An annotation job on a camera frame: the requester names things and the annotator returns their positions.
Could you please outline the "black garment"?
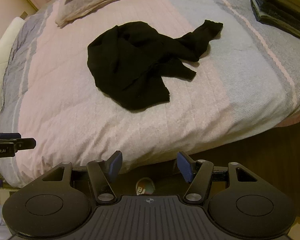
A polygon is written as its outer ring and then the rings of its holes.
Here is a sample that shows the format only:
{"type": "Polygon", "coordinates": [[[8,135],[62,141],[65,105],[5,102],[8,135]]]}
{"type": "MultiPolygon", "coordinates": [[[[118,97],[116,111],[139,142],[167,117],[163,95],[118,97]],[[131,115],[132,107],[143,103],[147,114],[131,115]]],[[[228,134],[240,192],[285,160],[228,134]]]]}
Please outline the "black garment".
{"type": "Polygon", "coordinates": [[[196,72],[183,62],[198,62],[223,24],[205,20],[179,38],[160,34],[141,21],[116,25],[87,47],[87,66],[95,86],[129,111],[170,100],[162,78],[192,81],[196,72]]]}

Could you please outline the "shoe under bed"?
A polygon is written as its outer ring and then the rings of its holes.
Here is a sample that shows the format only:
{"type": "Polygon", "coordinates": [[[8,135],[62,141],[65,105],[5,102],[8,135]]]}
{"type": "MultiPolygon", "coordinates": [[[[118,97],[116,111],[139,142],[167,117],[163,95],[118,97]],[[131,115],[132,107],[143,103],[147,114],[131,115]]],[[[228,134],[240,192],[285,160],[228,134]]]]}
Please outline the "shoe under bed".
{"type": "Polygon", "coordinates": [[[137,196],[143,194],[151,195],[155,191],[155,185],[150,178],[144,177],[137,181],[135,190],[137,196]]]}

